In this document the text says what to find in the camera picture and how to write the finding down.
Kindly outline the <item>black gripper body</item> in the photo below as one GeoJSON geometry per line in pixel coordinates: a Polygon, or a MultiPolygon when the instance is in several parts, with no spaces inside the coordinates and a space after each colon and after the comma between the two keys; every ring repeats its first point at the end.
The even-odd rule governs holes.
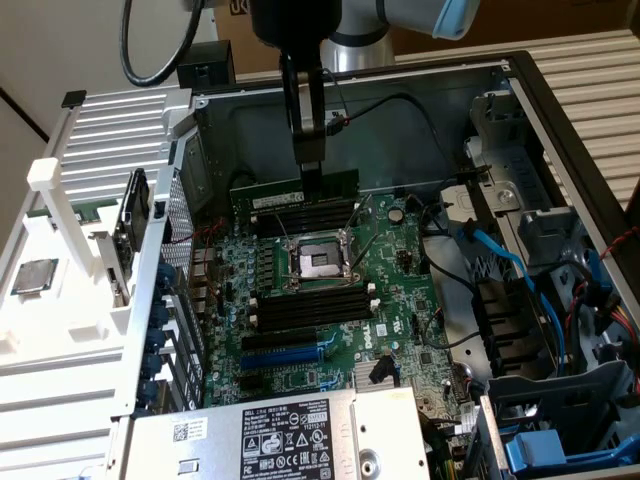
{"type": "Polygon", "coordinates": [[[338,28],[340,0],[248,2],[254,34],[279,50],[315,48],[338,28]]]}

